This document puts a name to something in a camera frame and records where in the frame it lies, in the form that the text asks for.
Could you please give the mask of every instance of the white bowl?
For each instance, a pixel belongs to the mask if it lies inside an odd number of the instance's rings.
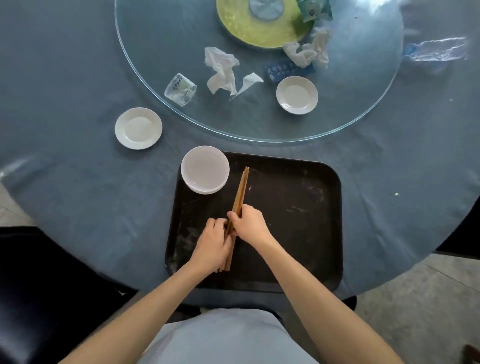
[[[282,80],[276,88],[276,99],[286,111],[303,115],[312,111],[318,103],[318,91],[313,83],[300,76]]]
[[[214,194],[227,183],[230,164],[225,154],[217,148],[198,146],[183,157],[180,171],[192,191]]]
[[[160,117],[152,110],[134,108],[119,116],[115,135],[122,145],[130,149],[146,149],[155,144],[162,135]]]

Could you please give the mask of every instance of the black tray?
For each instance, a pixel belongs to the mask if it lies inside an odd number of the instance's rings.
[[[261,210],[285,250],[334,291],[343,275],[341,185],[335,171],[318,162],[225,155],[230,176],[215,194],[196,194],[178,174],[165,256],[168,273],[172,275],[190,260],[209,218],[227,217],[241,174],[250,167],[245,203]],[[198,287],[283,292],[262,257],[240,238],[230,272],[211,274]]]

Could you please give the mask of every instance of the bundle of chopsticks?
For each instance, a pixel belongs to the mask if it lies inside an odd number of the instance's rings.
[[[249,172],[250,172],[250,168],[246,167],[241,176],[239,189],[237,191],[237,196],[235,197],[235,203],[233,204],[232,211],[235,212],[239,216],[239,218],[241,218],[241,207],[243,205],[243,199],[245,198],[245,192],[247,191],[247,181],[248,181]],[[233,231],[233,223],[229,219],[227,229],[225,230],[225,240],[232,233],[232,231]],[[235,247],[235,238],[233,238],[232,247],[230,249],[229,254],[227,255],[227,260],[220,267],[220,272],[224,270],[227,272],[230,271],[234,247]]]

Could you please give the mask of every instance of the light gray shirt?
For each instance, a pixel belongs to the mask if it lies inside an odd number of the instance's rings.
[[[166,324],[139,364],[317,363],[271,313],[217,309]]]

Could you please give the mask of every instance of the yellow plate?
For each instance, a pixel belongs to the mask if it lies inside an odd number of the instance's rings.
[[[220,21],[236,38],[256,47],[281,48],[287,42],[300,41],[313,28],[313,21],[304,23],[296,0],[283,0],[283,14],[276,20],[255,18],[249,0],[216,0]]]

